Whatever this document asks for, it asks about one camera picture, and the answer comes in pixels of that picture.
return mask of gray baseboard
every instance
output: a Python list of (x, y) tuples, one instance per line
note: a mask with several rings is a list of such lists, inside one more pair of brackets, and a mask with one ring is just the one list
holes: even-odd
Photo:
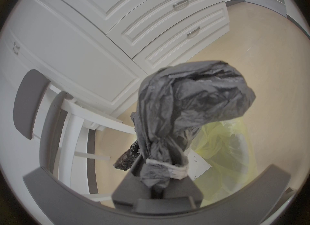
[[(88, 140), (87, 140), (87, 153), (95, 154), (95, 130), (88, 131)], [(88, 179), (88, 188), (90, 194), (97, 194), (97, 179), (96, 179), (96, 171), (95, 171), (95, 160), (87, 159), (87, 179)]]
[(245, 1), (263, 6), (286, 17), (285, 4), (281, 3), (280, 1), (277, 0), (245, 0)]
[(286, 18), (288, 19), (288, 20), (290, 20), (292, 23), (294, 23), (297, 27), (299, 27), (299, 29), (301, 30), (301, 31), (303, 31), (303, 33), (308, 37), (308, 39), (310, 40), (310, 35), (308, 35), (308, 33), (304, 30), (304, 28), (302, 27), (302, 26), (300, 26), (300, 24), (297, 22), (297, 21), (295, 21), (293, 18), (291, 18), (289, 15), (286, 15)]
[(240, 2), (245, 2), (245, 0), (230, 0), (230, 1), (225, 2), (225, 4), (226, 4), (226, 7), (229, 7), (229, 6), (232, 6)]

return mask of curved gray bar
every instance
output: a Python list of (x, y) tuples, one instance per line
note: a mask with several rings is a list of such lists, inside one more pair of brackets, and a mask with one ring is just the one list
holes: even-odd
[(18, 88), (13, 122), (16, 129), (29, 140), (32, 139), (37, 112), (49, 83), (50, 80), (42, 73), (32, 69), (26, 73)]
[(288, 173), (271, 165), (245, 188), (212, 205), (185, 214), (146, 216), (112, 209), (84, 198), (44, 167), (24, 176), (33, 199), (55, 225), (256, 225), (277, 203), (289, 180)]
[(42, 129), (40, 142), (40, 166), (47, 168), (51, 173), (54, 170), (56, 153), (59, 147), (64, 120), (68, 112), (61, 109), (64, 99), (72, 99), (73, 96), (61, 91), (52, 101), (47, 112)]

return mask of silver handle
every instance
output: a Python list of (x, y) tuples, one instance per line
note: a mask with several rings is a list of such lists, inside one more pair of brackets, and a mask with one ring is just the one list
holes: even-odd
[(173, 7), (175, 8), (176, 6), (178, 6), (178, 5), (180, 5), (180, 4), (184, 3), (184, 2), (188, 2), (188, 1), (189, 1), (189, 0), (182, 0), (182, 1), (179, 1), (179, 2), (175, 3), (175, 4), (173, 5)]
[(15, 48), (13, 48), (13, 52), (14, 52), (16, 55), (18, 55), (18, 52), (15, 51)]
[(195, 30), (193, 30), (193, 31), (190, 32), (190, 33), (187, 33), (186, 35), (187, 35), (187, 36), (190, 36), (190, 35), (192, 35), (193, 33), (196, 33), (199, 29), (200, 29), (200, 27), (196, 28)]
[(19, 49), (19, 46), (16, 45), (16, 42), (14, 42), (14, 47), (16, 47), (17, 49)]

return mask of white paper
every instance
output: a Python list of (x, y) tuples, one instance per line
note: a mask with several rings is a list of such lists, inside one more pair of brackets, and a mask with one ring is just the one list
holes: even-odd
[(188, 158), (188, 176), (191, 180), (195, 180), (206, 170), (208, 170), (211, 165), (209, 165), (198, 153), (195, 153), (194, 150), (190, 150), (187, 156)]

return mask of chair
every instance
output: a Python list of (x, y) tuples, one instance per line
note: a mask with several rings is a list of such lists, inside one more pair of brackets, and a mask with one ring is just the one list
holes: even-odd
[[(36, 115), (43, 96), (50, 88), (57, 93), (48, 110), (41, 137), (33, 133)], [(73, 103), (73, 96), (60, 91), (39, 71), (32, 69), (23, 78), (14, 102), (13, 122), (16, 129), (29, 140), (40, 140), (40, 165), (46, 167), (62, 183), (70, 187), (73, 157), (109, 160), (100, 156), (76, 152), (82, 127), (89, 129), (112, 128), (135, 134), (134, 128), (121, 121), (98, 114)], [(84, 194), (96, 201), (110, 200), (110, 194)]]

